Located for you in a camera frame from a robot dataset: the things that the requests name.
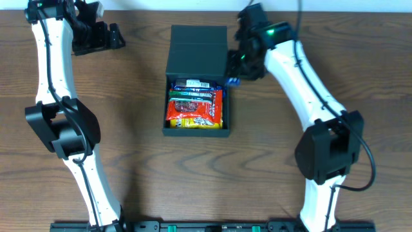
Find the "blue Eclipse gum pack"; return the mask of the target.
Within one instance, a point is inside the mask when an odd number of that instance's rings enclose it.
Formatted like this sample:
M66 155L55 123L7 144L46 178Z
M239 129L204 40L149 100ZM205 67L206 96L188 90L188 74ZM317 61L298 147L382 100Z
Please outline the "blue Eclipse gum pack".
M236 87L241 84L241 79L238 77L228 77L225 82L225 86Z

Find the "black gift box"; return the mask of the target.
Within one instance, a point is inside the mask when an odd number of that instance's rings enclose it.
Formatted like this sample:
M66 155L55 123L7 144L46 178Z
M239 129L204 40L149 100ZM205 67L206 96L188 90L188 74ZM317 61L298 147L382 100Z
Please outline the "black gift box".
M230 135L230 92L226 85L227 27L172 25L169 55L165 70L164 110L169 90L177 79L199 79L223 88L221 129L171 128L163 120L162 133L168 137L228 137Z

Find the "green and white candy bar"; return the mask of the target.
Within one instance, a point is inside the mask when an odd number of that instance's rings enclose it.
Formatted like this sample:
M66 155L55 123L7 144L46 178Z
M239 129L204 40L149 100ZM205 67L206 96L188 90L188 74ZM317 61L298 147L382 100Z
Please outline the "green and white candy bar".
M212 94L209 92L170 91L169 101L189 101L212 103Z

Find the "dark blue candy bar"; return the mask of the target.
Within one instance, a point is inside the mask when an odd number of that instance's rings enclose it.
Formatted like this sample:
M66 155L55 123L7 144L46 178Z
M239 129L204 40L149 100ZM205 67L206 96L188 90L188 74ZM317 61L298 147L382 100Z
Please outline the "dark blue candy bar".
M177 79L174 84L174 88L214 88L216 84L210 81L202 81L199 79Z

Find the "red snack bag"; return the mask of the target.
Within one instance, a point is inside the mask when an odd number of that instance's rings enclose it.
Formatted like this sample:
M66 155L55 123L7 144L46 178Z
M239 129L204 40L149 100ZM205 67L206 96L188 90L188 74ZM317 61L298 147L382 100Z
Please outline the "red snack bag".
M219 123L223 118L223 95L218 93L212 97L212 103L169 101L165 119L190 119L201 117L211 122Z

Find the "yellow sunflower seed bag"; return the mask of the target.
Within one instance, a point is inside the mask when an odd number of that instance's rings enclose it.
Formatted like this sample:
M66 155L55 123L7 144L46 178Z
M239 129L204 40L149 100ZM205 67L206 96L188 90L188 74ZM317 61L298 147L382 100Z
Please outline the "yellow sunflower seed bag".
M170 120L170 127L185 129L222 129L223 121L219 123L211 122L201 117L190 119L173 119Z

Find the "blue Oreo cookie pack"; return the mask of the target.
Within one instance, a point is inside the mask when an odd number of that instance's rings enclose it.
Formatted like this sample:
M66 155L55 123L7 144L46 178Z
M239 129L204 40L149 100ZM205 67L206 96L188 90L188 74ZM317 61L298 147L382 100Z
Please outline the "blue Oreo cookie pack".
M224 90L221 86L210 86L209 84L197 86L178 86L172 85L169 90L169 96L191 96L191 97L213 97L221 93L224 95Z

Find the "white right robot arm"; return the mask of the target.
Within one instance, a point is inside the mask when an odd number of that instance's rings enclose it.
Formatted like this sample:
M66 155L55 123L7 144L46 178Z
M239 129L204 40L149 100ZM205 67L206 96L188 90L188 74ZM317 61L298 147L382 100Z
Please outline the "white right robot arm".
M339 188L359 157L363 118L347 112L327 90L288 22L274 24L261 4L250 3L238 23L239 47L229 52L227 75L255 81L269 73L282 87L303 129L294 151L305 177L299 219L306 231L336 230Z

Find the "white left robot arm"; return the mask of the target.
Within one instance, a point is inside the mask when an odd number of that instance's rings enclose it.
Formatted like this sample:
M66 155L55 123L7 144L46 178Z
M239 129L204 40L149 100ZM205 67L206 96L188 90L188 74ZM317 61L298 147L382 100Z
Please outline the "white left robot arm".
M100 1L29 1L24 11L37 46L39 83L25 118L46 149L71 171L86 203L85 223L56 222L52 231L130 231L99 154L100 126L78 98L72 57L125 46L118 25L101 21Z

